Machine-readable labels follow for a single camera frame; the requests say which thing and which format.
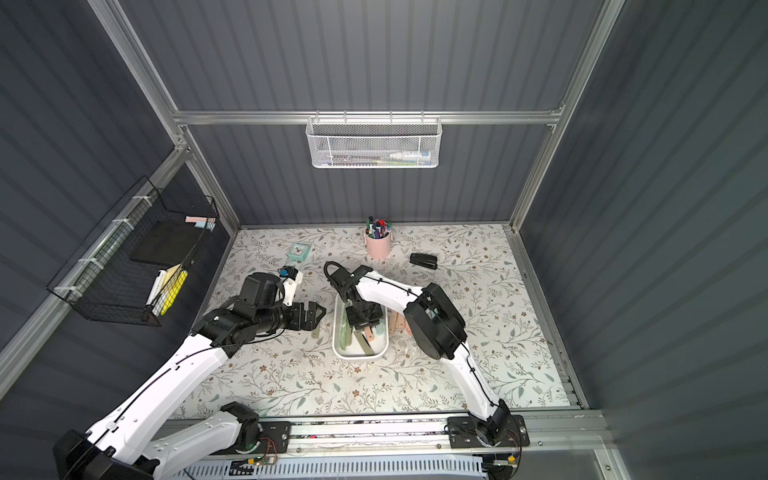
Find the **green sheathed fruit knife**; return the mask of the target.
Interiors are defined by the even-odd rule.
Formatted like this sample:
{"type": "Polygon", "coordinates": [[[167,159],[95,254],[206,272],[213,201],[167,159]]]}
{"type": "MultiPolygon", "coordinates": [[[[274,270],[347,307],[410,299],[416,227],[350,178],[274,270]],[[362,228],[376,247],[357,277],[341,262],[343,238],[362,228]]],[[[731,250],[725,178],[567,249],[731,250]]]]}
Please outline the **green sheathed fruit knife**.
{"type": "Polygon", "coordinates": [[[342,316],[339,330],[339,348],[345,351],[350,345],[350,327],[346,315],[342,316]]]}

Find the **white oval storage box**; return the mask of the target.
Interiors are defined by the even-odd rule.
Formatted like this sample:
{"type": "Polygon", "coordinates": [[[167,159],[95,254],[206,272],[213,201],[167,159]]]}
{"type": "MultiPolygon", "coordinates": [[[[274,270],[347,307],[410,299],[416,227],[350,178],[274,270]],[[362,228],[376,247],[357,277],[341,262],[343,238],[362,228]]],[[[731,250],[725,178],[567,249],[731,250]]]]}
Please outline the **white oval storage box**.
{"type": "Polygon", "coordinates": [[[382,309],[384,310],[384,318],[379,325],[372,328],[375,334],[375,340],[370,343],[370,346],[374,352],[373,356],[365,356],[363,354],[357,338],[355,337],[355,331],[361,331],[364,333],[364,329],[353,329],[350,327],[350,325],[350,345],[345,351],[342,351],[339,348],[340,321],[342,316],[346,315],[346,307],[349,305],[350,302],[344,302],[339,295],[336,295],[334,299],[332,339],[333,352],[338,358],[345,361],[374,361],[383,357],[390,345],[388,330],[389,311],[383,306],[382,309]]]}

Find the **olive green fruit knife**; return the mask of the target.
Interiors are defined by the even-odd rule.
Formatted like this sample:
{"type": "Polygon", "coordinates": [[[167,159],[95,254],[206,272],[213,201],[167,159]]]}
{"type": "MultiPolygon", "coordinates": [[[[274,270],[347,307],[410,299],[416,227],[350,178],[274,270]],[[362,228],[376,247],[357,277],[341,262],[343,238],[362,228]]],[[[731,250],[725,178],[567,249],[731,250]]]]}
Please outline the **olive green fruit knife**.
{"type": "Polygon", "coordinates": [[[355,331],[355,337],[360,345],[360,348],[365,356],[373,356],[374,352],[367,340],[366,335],[361,331],[355,331]]]}

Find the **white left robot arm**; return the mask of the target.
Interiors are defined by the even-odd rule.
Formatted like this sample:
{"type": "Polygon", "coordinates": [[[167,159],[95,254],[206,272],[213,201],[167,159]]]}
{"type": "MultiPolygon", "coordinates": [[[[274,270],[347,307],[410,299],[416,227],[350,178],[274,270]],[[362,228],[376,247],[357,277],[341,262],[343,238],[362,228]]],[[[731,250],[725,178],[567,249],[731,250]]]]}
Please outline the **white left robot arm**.
{"type": "Polygon", "coordinates": [[[238,295],[198,320],[176,352],[133,394],[84,432],[70,430],[53,447],[62,479],[164,479],[212,453],[269,452],[259,415],[237,401],[180,432],[157,432],[190,393],[245,346],[287,331],[315,330],[327,310],[294,295],[301,273],[257,272],[238,295]]]}

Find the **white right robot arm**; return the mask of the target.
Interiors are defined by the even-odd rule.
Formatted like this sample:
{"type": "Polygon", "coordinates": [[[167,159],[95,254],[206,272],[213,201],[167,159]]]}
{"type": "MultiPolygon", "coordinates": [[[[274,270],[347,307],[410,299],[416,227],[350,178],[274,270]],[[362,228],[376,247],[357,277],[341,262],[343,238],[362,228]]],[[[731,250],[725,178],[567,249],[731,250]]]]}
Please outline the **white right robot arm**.
{"type": "Polygon", "coordinates": [[[366,265],[350,271],[335,261],[327,261],[323,272],[345,307],[350,328],[378,325],[385,310],[404,316],[421,351],[452,375],[476,421],[481,444],[496,446],[503,440],[514,440],[520,447],[530,444],[507,403],[485,379],[467,343],[465,320],[439,285],[408,285],[366,265]]]}

